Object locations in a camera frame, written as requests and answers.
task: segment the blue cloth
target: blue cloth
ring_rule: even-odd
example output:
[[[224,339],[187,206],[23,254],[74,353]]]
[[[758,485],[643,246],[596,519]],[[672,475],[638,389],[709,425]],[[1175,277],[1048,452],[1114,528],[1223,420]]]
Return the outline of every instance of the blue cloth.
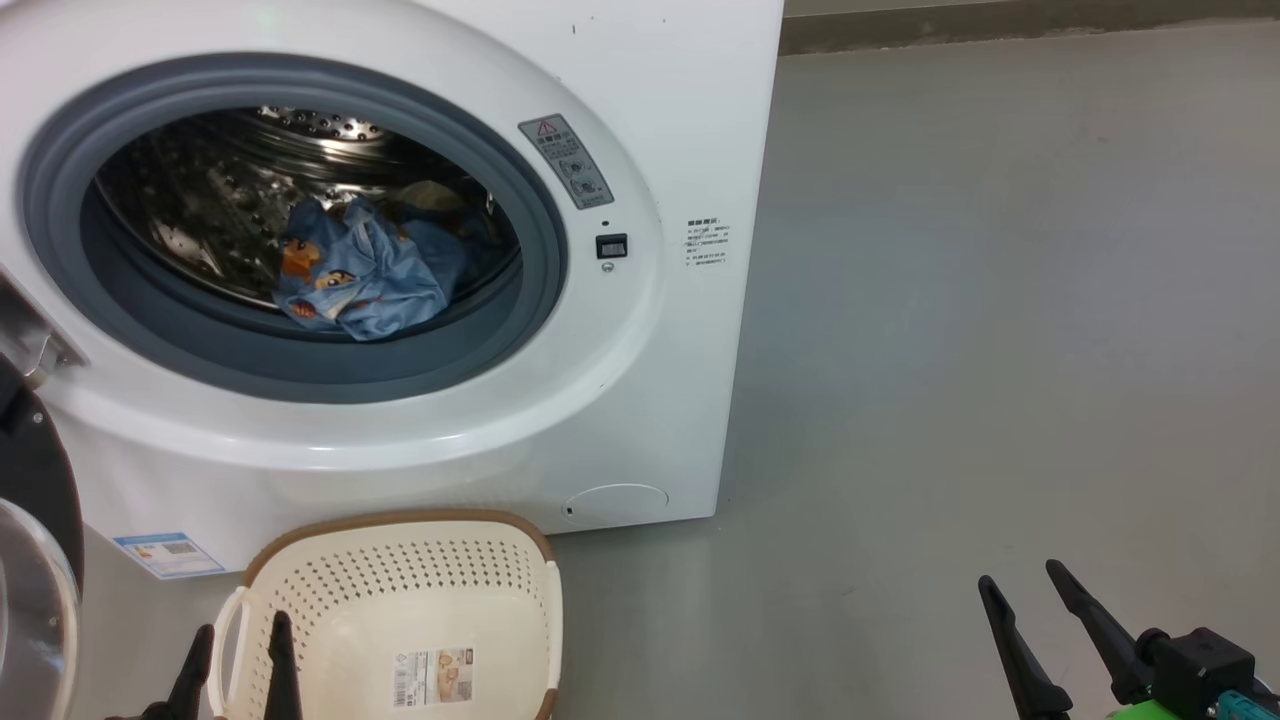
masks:
[[[302,327],[380,340],[449,306],[467,266],[452,233],[406,213],[396,224],[367,199],[335,219],[316,200],[298,204],[280,240],[275,304]]]

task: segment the washing machine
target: washing machine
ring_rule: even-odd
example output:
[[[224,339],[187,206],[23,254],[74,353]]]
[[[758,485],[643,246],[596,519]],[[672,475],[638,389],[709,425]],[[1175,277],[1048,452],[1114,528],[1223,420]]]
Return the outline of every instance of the washing machine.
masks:
[[[389,509],[548,533],[712,515],[781,15],[0,9],[0,350],[86,523],[174,578]],[[374,340],[300,324],[276,288],[291,213],[361,197],[475,231],[449,231],[448,307]]]

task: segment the brown baseboard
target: brown baseboard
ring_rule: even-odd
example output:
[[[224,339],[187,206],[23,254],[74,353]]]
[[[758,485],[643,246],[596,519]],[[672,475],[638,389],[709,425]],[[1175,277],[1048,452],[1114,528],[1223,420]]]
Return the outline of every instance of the brown baseboard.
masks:
[[[801,15],[782,20],[780,55],[1280,19],[1280,0],[996,0]]]

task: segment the laundry basket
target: laundry basket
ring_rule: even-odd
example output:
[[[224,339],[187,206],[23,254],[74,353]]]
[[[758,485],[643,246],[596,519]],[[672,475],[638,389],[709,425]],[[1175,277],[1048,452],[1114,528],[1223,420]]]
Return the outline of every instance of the laundry basket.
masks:
[[[397,512],[279,538],[218,616],[215,715],[262,719],[279,610],[293,623],[305,720],[545,720],[556,702],[559,570],[547,538],[515,515]]]

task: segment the gray floor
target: gray floor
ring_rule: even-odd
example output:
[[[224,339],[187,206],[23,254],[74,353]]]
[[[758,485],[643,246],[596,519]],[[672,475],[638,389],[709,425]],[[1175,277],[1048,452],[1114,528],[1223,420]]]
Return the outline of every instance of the gray floor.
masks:
[[[785,60],[721,512],[557,538],[557,717],[1012,717],[982,573],[1101,717],[1050,556],[1280,673],[1277,27]],[[77,720],[234,584],[90,550]]]

